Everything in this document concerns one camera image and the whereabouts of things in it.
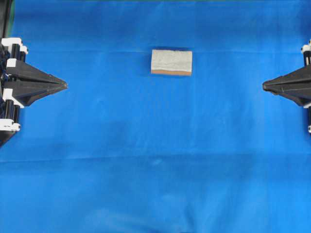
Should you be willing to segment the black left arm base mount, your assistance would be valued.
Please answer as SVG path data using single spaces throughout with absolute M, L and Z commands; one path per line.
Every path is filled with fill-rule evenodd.
M 15 17 L 15 1 L 0 0 L 0 37 L 10 36 Z

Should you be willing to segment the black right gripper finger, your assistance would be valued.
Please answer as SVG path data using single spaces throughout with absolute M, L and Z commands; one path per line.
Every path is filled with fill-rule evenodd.
M 306 104 L 310 103 L 310 100 L 307 100 L 306 98 L 301 98 L 301 97 L 295 97 L 292 94 L 286 94 L 284 92 L 281 92 L 279 90 L 274 90 L 270 86 L 263 85 L 262 86 L 264 91 L 270 92 L 274 95 L 282 96 L 288 100 L 291 100 L 295 102 L 298 106 L 305 106 Z
M 272 80 L 265 81 L 262 84 L 262 86 L 267 87 L 271 85 L 305 83 L 310 81 L 311 81 L 311 66 L 307 65 L 289 74 L 279 76 Z

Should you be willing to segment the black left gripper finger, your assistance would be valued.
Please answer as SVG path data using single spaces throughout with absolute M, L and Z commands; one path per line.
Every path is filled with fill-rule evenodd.
M 36 100 L 67 89 L 67 85 L 38 82 L 7 82 L 3 89 L 3 100 L 12 100 L 15 105 L 24 108 Z
M 65 81 L 47 74 L 23 61 L 10 58 L 6 63 L 6 73 L 22 80 L 67 85 Z

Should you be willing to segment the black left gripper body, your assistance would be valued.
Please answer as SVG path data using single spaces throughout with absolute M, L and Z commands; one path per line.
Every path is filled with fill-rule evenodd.
M 24 105 L 13 97 L 13 88 L 5 87 L 17 77 L 9 74 L 9 68 L 16 68 L 18 61 L 25 61 L 28 48 L 19 37 L 0 39 L 0 130 L 18 132 L 20 130 L 19 111 Z

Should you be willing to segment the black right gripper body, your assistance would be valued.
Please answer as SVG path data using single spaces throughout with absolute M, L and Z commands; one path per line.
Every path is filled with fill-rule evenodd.
M 308 44 L 304 45 L 301 48 L 301 53 L 304 57 L 304 66 L 311 64 L 311 41 L 308 41 Z M 311 132 L 311 102 L 309 101 L 306 105 L 303 106 L 307 109 L 308 112 L 308 132 Z

